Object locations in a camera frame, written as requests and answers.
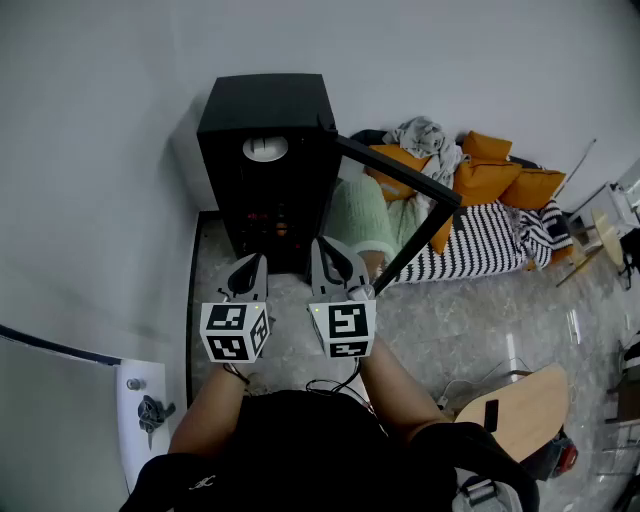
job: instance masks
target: black shirt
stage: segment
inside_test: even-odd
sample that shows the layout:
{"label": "black shirt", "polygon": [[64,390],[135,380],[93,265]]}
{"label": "black shirt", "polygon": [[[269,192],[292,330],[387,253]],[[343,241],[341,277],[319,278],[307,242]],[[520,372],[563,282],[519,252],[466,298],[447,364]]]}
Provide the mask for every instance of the black shirt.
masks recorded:
{"label": "black shirt", "polygon": [[121,510],[269,504],[451,510],[455,467],[511,485],[525,512],[538,510],[535,481],[479,425],[435,424],[402,447],[349,396],[280,391],[245,398],[221,457],[171,454],[149,461]]}

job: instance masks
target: white cable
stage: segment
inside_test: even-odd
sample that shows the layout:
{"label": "white cable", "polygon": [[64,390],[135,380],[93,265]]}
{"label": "white cable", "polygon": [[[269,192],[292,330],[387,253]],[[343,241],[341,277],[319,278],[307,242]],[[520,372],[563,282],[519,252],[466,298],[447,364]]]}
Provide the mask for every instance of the white cable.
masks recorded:
{"label": "white cable", "polygon": [[531,369],[526,365],[526,363],[519,357],[512,357],[511,359],[505,359],[504,361],[500,361],[495,366],[495,368],[493,368],[493,370],[491,370],[489,373],[487,373],[484,377],[482,377],[482,379],[480,379],[477,382],[473,382],[473,381],[465,380],[465,379],[453,379],[453,380],[449,381],[449,383],[445,386],[444,391],[442,392],[442,395],[440,395],[440,400],[442,400],[443,398],[446,399],[447,391],[449,390],[449,387],[451,386],[451,384],[453,384],[454,382],[465,382],[465,383],[470,384],[472,386],[479,386],[485,380],[487,380],[489,377],[491,377],[495,373],[495,371],[498,368],[500,368],[504,363],[508,363],[508,362],[514,361],[516,359],[518,361],[520,361],[528,371],[531,371]]}

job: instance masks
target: wooden seat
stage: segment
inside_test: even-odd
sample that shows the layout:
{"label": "wooden seat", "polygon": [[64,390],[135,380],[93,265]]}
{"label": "wooden seat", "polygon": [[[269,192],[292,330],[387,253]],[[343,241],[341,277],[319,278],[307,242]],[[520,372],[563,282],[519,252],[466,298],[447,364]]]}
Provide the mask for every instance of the wooden seat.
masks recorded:
{"label": "wooden seat", "polygon": [[485,423],[485,406],[498,400],[498,424],[493,432],[498,444],[521,462],[551,441],[562,428],[569,412],[567,374],[551,364],[467,405],[456,423]]}

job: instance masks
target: person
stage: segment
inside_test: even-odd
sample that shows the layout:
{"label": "person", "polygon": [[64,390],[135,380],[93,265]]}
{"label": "person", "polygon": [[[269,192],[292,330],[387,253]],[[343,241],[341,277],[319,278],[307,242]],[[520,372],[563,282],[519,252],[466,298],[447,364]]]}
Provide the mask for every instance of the person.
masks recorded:
{"label": "person", "polygon": [[169,453],[144,466],[121,510],[452,510],[456,468],[507,484],[522,510],[538,510],[536,483],[522,466],[481,426],[451,423],[384,341],[376,337],[360,361],[375,416],[343,393],[244,397],[250,365],[236,365],[238,374],[216,365]]}

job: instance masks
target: mint green cloth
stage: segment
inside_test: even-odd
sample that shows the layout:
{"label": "mint green cloth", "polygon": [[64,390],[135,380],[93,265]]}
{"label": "mint green cloth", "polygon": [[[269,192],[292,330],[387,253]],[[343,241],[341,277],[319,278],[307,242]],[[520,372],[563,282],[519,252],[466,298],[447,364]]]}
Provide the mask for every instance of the mint green cloth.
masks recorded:
{"label": "mint green cloth", "polygon": [[398,199],[389,203],[389,223],[397,244],[404,247],[422,224],[421,206],[415,198]]}
{"label": "mint green cloth", "polygon": [[355,181],[342,181],[336,187],[324,234],[356,253],[382,251],[387,263],[398,253],[382,190],[376,180],[364,173]]}

